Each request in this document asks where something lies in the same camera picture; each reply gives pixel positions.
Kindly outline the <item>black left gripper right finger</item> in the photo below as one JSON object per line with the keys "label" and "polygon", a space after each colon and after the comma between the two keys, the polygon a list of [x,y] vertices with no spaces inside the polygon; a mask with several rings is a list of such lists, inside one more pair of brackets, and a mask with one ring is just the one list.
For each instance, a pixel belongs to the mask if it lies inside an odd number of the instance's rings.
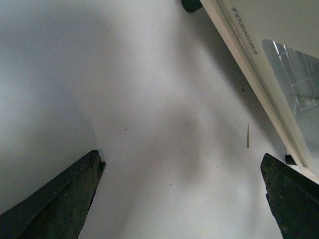
{"label": "black left gripper right finger", "polygon": [[266,153],[261,162],[266,198],[284,239],[319,237],[319,185]]}

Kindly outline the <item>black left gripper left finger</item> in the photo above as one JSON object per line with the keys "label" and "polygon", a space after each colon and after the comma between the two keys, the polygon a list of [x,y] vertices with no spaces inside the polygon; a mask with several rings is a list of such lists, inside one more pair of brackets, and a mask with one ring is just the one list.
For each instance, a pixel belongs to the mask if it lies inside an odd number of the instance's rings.
{"label": "black left gripper left finger", "polygon": [[92,150],[0,216],[2,239],[76,239],[106,163]]}

